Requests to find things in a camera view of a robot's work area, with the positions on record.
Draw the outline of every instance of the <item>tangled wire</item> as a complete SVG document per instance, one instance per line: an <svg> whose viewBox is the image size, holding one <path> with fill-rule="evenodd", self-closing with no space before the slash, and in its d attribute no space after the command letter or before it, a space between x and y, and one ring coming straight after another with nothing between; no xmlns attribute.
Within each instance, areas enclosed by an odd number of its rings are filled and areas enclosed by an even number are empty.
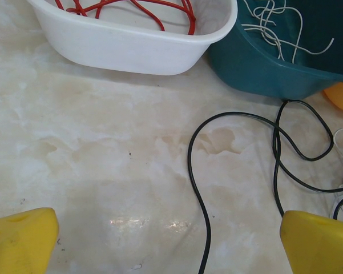
<svg viewBox="0 0 343 274"><path fill-rule="evenodd" d="M80 4L80 0L74 0L75 7L69 7L68 9L66 9L66 11L68 11L69 13L76 13L78 15L82 15L82 16L87 17L88 12L96 10L95 18L99 19L100 13L102 12L102 8L104 6L115 3L115 2L120 2L120 1L125 1L125 0L100 0L99 3L94 4L90 7L84 8ZM182 6L179 6L179 5L171 3L171 2L163 1L163 0L130 0L130 1L139 10L143 11L149 17L151 17L159 25L161 31L165 31L165 27L162 24L161 20L157 16L155 16L153 13L151 13L149 10L147 10L145 7L143 7L138 2L143 1L143 2L155 3L155 4L159 4L159 5L173 7L174 9L178 9L180 11L185 12L188 15L188 18L190 21L190 27L189 27L188 35L194 35L196 18L194 16L194 12L193 12L193 8L192 8L192 4L191 4L190 0L181 0L181 2L183 4ZM63 7L60 0L55 0L55 2L60 9L64 10L64 7Z"/></svg>

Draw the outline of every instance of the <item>white marble surface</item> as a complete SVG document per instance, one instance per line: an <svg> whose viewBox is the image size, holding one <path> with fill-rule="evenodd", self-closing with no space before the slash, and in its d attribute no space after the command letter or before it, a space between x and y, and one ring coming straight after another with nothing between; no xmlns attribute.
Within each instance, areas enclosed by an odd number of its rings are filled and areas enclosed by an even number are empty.
<svg viewBox="0 0 343 274"><path fill-rule="evenodd" d="M307 102L333 131L343 127L343 112L321 94ZM0 217L56 210L48 274L197 273L205 226L187 176L188 141L213 114L274 119L279 104L227 87L205 59L172 77L76 65L49 46L25 0L0 0ZM281 125L308 155L327 146L299 106ZM206 273L291 273L272 195L271 133L222 118L196 142L195 176L212 222ZM283 160L315 186L342 183L335 151L306 163L284 147ZM333 195L279 178L285 209L328 216Z"/></svg>

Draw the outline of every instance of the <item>cable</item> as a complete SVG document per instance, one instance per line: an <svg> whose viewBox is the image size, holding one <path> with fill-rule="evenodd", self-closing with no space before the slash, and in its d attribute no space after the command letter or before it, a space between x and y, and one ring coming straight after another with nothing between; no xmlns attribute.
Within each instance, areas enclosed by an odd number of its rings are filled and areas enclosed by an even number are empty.
<svg viewBox="0 0 343 274"><path fill-rule="evenodd" d="M79 0L73 0L75 3L75 8L73 7L69 7L68 9L66 9L67 12L69 13L76 13L78 15L82 15L82 16L87 16L87 13L89 11L93 11L96 10L96 14L95 14L95 18L99 19L100 18L100 13L101 10L104 6L109 5L111 3L115 3L115 2L120 2L120 1L125 1L125 0L101 0L99 3L94 4L90 7L87 8L83 8L81 6L81 4L79 3ZM169 6L169 7L173 7L175 9L178 9L180 11L183 11L184 13L187 14L188 19L189 19L189 31L188 31L188 35L194 35L195 33L195 28L196 28L196 18L194 16L194 12L193 12L193 8L192 8L192 4L190 2L190 0L181 0L183 6L179 6L177 4L171 3L171 2L167 2L167 1L163 1L163 0L130 0L139 10L143 11L144 13L146 13L149 17L151 17L160 27L161 31L165 31L165 28L161 22L161 20L155 16L153 13L151 13L149 10L147 10L145 7L143 7L141 4L138 3L138 1L143 1L143 2L149 2L149 3L155 3L155 4L160 4L160 5L164 5L164 6ZM64 10L63 5L61 4L60 0L55 0L57 6Z"/></svg>
<svg viewBox="0 0 343 274"><path fill-rule="evenodd" d="M311 110L311 112L315 115L315 117L318 119L318 121L322 124L322 126L324 127L324 129L326 130L328 137L329 137L329 147L319 156L317 157L307 157L305 156L297 147L297 145L295 144L295 142L293 141L293 139L279 126L280 123L280 119L281 119L281 115L283 114L283 110L285 108L285 106L288 103L299 103L302 104L303 106L307 107L309 110ZM243 117L247 117L247 118L252 118L252 119L256 119L259 120L261 122L264 122L265 124L268 124L270 126L272 126L274 128L273 130L273 138L272 138L272 150L273 150L273 154L275 157L275 167L274 167L274 175L273 175L273 194L274 194L274 199L277 205L277 208L279 210L279 213L281 214L281 216L284 215L284 209L281 205L281 201L279 198L279 193L278 193L278 180L277 180L277 176L278 176L278 171L279 171L279 167L282 168L282 170L288 175L290 176L293 180L295 180L296 182L298 182L300 185L312 190L312 191L316 191L316 192L323 192L323 193L335 193L335 192L343 192L343 188L336 188L336 189L332 189L332 190L323 190L320 188L316 188L316 187L312 187L306 183L304 183L303 181L301 181L300 179L296 178L292 173L290 173L288 171L288 169L283 165L283 163L280 160L281 157L281 139L280 139L280 134L282 134L286 140L288 141L288 143L292 146L292 148L295 150L295 152L298 154L298 156L304 160L313 162L313 161L317 161L322 159L323 157L327 156L328 153L331 152L333 146L334 146L334 138L332 135L332 132L330 130L330 128L328 127L328 125L325 123L325 121L323 120L323 118L318 114L318 112L309 104L300 101L300 100L286 100L283 102L283 104L281 105L276 120L275 122L270 121L269 119L266 119L262 116L258 116L255 114L251 114L251 113L247 113L247 112L224 112L221 114L217 114L209 119L207 119L206 121L204 121L197 129L196 131L193 133L192 138L189 142L188 145L188 153L187 153L187 166L188 166L188 174L189 174L189 178L191 181L191 185L192 188L195 192L196 198L200 204L200 208L203 212L203 216L204 216L204 221L205 221L205 227L206 227L206 231L207 231L207 237L205 240L205 247L204 247L204 253L203 253L203 257L200 263L200 268L198 271L198 274L203 274L205 271L205 267L207 265L207 261L208 261L208 255L209 255L209 250L211 248L211 240L212 240L212 232L211 232L211 223L208 217L208 211L205 207L205 204L203 202L203 199L201 197L201 194L198 190L198 187L196 185L195 182L195 178L194 178L194 174L193 174L193 168L192 168L192 151L193 151L193 145L194 142L199 134L199 132L210 122L221 118L221 117L225 117L225 116L243 116ZM340 210L340 208L343 205L343 200L340 201L340 203L338 204L337 208L335 209L335 217L337 218L337 214Z"/></svg>
<svg viewBox="0 0 343 274"><path fill-rule="evenodd" d="M250 15L256 19L259 20L260 24L259 25L254 25L254 24L242 24L242 26L247 26L247 27L250 27L248 29L245 29L245 31L249 31L249 30L259 30L261 32L261 35L263 37L263 39L270 45L272 46L276 46L278 48L278 52L279 52L279 55L278 55L278 59L282 59L282 60L285 60L284 57L283 57L283 52L281 50L281 44L284 43L284 44L287 44L287 45L290 45L292 47L294 47L294 52L293 52L293 56L292 56L292 63L294 64L294 61L295 61L295 58L296 58L296 54L297 54L297 50L302 50L308 54L311 54L311 55L320 55L320 54L323 54L325 53L326 51L328 51L332 45L332 43L334 42L334 38L331 39L330 43L326 46L326 48L324 48L322 51L320 52L317 52L317 53L313 53L303 47L300 47L299 46L299 43L300 43L300 39L301 39L301 34L302 34L302 30L303 30L303 17L302 17L302 14L297 10L295 9L294 7L288 7L286 6L286 0L284 0L284 5L283 7L275 7L275 1L274 0L268 0L268 3L267 5L264 7L264 6L260 6L260 7L256 7L253 11L251 10L251 8L249 7L249 4L247 2L247 0L244 0L245 2L245 5L250 13ZM262 9L262 12L260 14L257 14L257 10L260 10ZM293 10L295 11L299 18L300 18L300 30L298 32L298 37L297 37L297 42L296 44L293 44L293 43L290 43L288 41L285 41L285 40L281 40L281 39L278 39L277 35L274 33L273 30L271 30L270 28L267 27L267 24L268 23L271 23L273 24L274 26L276 26L275 22L272 21L272 20L269 20L270 17L272 16L272 14L283 14L286 10ZM264 18L264 14L265 12L268 12L268 15L266 18Z"/></svg>

